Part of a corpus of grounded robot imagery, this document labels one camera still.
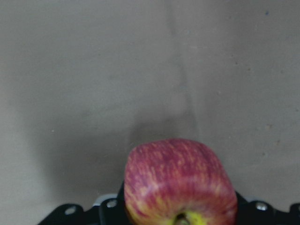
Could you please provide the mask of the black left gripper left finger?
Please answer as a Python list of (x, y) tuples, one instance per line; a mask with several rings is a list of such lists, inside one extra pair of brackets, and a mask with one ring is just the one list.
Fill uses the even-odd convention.
[(81, 205), (67, 203), (58, 206), (43, 220), (40, 225), (127, 225), (124, 188), (117, 193), (99, 196), (89, 210)]

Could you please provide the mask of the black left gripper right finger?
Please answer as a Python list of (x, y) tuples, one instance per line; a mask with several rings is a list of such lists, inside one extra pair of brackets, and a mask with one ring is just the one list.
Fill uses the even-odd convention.
[(237, 225), (298, 225), (300, 204), (293, 203), (288, 211), (281, 211), (265, 201), (248, 201), (236, 192), (238, 200)]

